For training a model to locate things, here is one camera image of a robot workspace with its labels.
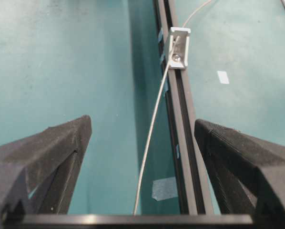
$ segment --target white cable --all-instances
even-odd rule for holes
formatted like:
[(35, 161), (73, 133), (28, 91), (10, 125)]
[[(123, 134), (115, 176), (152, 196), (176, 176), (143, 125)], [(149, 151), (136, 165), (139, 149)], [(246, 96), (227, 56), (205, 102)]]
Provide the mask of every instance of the white cable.
[(156, 103), (155, 103), (155, 107), (154, 107), (154, 111), (153, 111), (153, 115), (152, 115), (152, 120), (151, 120), (151, 124), (150, 124), (150, 129), (149, 129), (149, 133), (148, 133), (148, 137), (147, 137), (147, 142), (146, 142), (146, 146), (145, 146), (144, 153), (143, 153), (142, 167), (141, 167), (141, 170), (139, 172), (133, 215), (136, 215), (136, 212), (137, 212), (137, 207), (138, 207), (138, 202), (139, 202), (139, 193), (141, 190), (142, 179), (143, 179), (143, 171), (144, 171), (144, 167), (146, 165), (146, 159), (147, 159), (148, 149), (149, 149), (149, 145), (150, 145), (150, 139), (151, 139), (151, 135), (152, 135), (153, 127), (154, 127), (154, 122), (155, 122), (155, 118), (156, 118), (156, 114), (157, 114), (158, 105), (159, 105), (161, 95), (163, 92), (163, 86), (165, 84), (165, 81), (166, 81), (166, 78), (168, 75), (168, 70), (170, 67), (170, 61), (172, 59), (172, 55), (173, 55), (175, 46), (176, 46), (177, 42), (179, 41), (179, 38), (180, 38), (179, 36), (176, 37), (175, 42), (174, 42), (173, 47), (172, 47), (172, 50), (169, 54), (168, 62), (167, 62), (165, 71), (163, 73), (163, 78), (162, 78), (160, 90), (159, 90), (158, 95), (157, 95), (157, 99), (156, 99)]
[(204, 2), (199, 8), (197, 8), (195, 11), (193, 11), (192, 14), (190, 14), (190, 16), (188, 17), (188, 19), (184, 22), (182, 27), (184, 28), (186, 26), (186, 24), (188, 23), (188, 21), (192, 18), (192, 16), (195, 15), (201, 8), (208, 5), (211, 1), (212, 0), (208, 0), (208, 1)]

